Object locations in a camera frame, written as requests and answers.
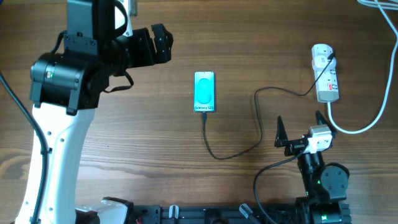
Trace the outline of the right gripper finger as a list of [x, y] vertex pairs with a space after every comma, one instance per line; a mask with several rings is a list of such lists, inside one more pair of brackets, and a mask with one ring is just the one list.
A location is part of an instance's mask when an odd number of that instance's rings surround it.
[[281, 116], [277, 117], [277, 132], [275, 136], [275, 147], [285, 147], [289, 145], [289, 139], [285, 131], [284, 123]]
[[327, 125], [327, 126], [329, 127], [330, 131], [331, 131], [331, 135], [332, 135], [333, 137], [336, 136], [336, 134], [338, 133], [337, 130], [333, 127], [333, 125], [332, 125], [331, 123], [329, 123], [329, 122], [324, 118], [324, 116], [321, 114], [320, 111], [317, 110], [317, 111], [315, 112], [315, 117], [316, 117], [316, 121], [317, 121], [317, 124], [318, 124], [318, 125], [323, 125], [323, 124]]

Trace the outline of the blue screen smartphone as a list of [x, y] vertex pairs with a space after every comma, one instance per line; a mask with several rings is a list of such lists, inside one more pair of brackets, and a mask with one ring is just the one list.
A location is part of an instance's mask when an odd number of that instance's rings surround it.
[[214, 112], [215, 103], [215, 73], [195, 72], [193, 110], [195, 112]]

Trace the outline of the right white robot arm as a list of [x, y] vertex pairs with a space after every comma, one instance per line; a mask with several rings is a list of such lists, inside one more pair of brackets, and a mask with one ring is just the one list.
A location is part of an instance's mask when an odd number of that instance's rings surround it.
[[283, 147], [284, 155], [297, 160], [306, 191], [295, 201], [300, 223], [350, 223], [347, 198], [349, 170], [336, 162], [326, 164], [322, 152], [331, 149], [337, 130], [315, 113], [317, 125], [311, 126], [300, 139], [288, 138], [282, 117], [277, 118], [275, 147]]

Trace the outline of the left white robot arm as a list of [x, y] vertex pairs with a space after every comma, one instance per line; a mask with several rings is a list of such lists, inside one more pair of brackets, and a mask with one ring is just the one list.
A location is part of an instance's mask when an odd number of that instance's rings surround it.
[[134, 1], [68, 1], [67, 28], [30, 70], [27, 117], [34, 127], [32, 159], [16, 223], [134, 223], [134, 204], [105, 197], [78, 207], [75, 189], [81, 152], [109, 79], [166, 63], [172, 34], [163, 24], [132, 29]]

